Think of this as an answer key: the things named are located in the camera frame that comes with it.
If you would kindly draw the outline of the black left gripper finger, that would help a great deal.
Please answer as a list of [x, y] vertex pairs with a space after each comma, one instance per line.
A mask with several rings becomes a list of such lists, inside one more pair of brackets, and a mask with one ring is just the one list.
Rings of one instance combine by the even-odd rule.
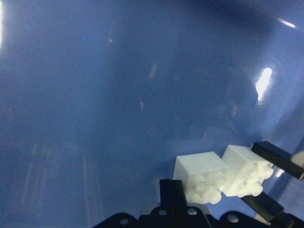
[[174, 215], [183, 215], [187, 211], [187, 202], [181, 180], [160, 180], [161, 208]]

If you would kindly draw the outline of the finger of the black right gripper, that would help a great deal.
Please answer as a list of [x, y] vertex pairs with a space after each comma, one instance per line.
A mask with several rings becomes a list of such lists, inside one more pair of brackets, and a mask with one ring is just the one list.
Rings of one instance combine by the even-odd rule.
[[304, 169], [292, 162], [292, 155], [272, 143], [255, 142], [251, 151], [298, 180], [304, 179]]
[[284, 211], [282, 205], [264, 192], [258, 196], [247, 195], [240, 199], [265, 220], [273, 220]]

